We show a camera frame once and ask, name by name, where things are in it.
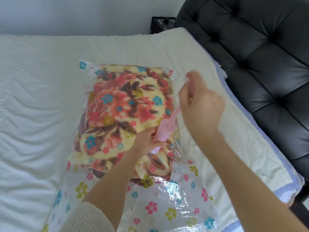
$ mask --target black nightstand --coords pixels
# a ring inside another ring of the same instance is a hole
[[[174,17],[152,17],[150,34],[155,34],[175,28],[175,20],[176,18]]]

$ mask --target white knit sleeve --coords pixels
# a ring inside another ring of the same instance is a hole
[[[60,232],[115,232],[115,229],[100,209],[89,202],[82,202]]]

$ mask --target bed sheet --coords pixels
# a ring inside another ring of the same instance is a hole
[[[300,189],[302,178],[285,169],[271,145],[231,100],[204,49],[184,29],[136,36],[3,35],[0,231],[39,232],[49,215],[84,109],[84,75],[77,66],[80,59],[177,70],[176,92],[186,72],[199,70],[208,86],[226,101],[220,130],[233,150],[272,191],[283,189],[279,196],[288,192],[290,197]],[[178,119],[184,151],[200,160],[201,173],[216,195],[220,231],[237,222],[237,217],[218,175],[194,150],[181,115]]]

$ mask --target tufted headboard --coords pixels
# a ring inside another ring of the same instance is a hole
[[[309,0],[186,0],[176,18],[309,181]]]

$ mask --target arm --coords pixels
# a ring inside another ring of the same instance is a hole
[[[214,166],[245,231],[308,232],[299,219],[228,146],[218,131],[224,101],[208,90],[197,72],[179,92],[183,119],[191,136]]]
[[[102,177],[83,199],[100,209],[118,229],[126,199],[126,190],[138,160],[165,142],[152,141],[150,136],[157,127],[148,128],[136,135],[134,144],[111,170]]]

